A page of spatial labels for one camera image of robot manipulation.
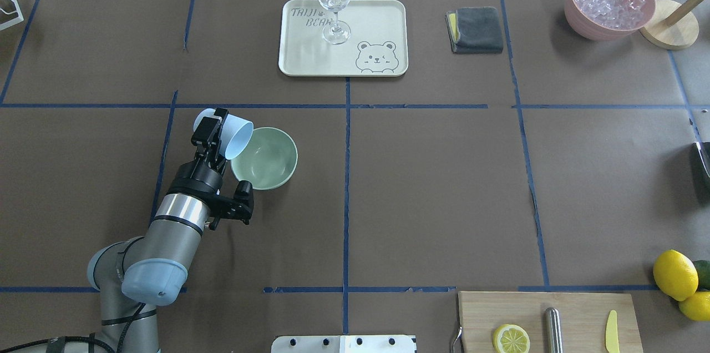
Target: ice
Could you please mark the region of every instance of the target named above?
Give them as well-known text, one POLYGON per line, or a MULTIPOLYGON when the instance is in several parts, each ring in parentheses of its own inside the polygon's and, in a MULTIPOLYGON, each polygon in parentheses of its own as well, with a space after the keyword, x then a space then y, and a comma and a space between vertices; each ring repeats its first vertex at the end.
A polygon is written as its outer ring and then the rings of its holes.
POLYGON ((643 20, 644 0, 575 0, 583 14, 613 29, 632 29, 643 20))

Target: glass base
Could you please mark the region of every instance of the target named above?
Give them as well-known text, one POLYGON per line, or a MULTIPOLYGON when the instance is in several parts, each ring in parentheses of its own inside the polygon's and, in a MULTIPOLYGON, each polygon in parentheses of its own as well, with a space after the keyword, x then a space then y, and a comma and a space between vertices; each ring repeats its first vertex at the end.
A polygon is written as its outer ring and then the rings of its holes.
POLYGON ((344 44, 350 39, 350 26, 347 22, 338 22, 339 30, 335 30, 334 23, 323 27, 323 39, 334 45, 344 44))

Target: wooden disc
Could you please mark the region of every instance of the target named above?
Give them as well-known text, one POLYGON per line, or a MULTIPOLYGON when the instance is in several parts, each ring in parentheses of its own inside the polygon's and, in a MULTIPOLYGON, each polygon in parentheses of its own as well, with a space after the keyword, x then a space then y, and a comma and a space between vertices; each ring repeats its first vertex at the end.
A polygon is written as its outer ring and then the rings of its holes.
POLYGON ((668 27, 664 21, 680 4, 669 0, 656 0, 656 11, 646 26, 641 28, 641 34, 652 44, 664 49, 685 49, 698 39, 698 19, 692 12, 686 14, 677 23, 668 27))

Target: yellow knife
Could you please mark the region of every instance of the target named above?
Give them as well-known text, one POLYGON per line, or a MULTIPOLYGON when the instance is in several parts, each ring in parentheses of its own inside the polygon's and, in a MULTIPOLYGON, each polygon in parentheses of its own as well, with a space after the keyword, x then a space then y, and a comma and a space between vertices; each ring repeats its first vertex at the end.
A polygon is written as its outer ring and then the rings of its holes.
POLYGON ((616 310, 609 312, 606 319, 606 350, 609 353, 619 353, 619 333, 616 326, 616 310))

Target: lemon slice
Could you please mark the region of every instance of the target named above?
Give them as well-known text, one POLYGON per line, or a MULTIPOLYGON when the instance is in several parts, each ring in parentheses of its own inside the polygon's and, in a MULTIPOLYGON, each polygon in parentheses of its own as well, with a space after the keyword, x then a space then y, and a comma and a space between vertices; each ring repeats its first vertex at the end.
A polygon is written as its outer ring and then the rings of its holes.
POLYGON ((493 333, 493 345, 498 353, 528 353, 530 337, 517 325, 503 324, 493 333))

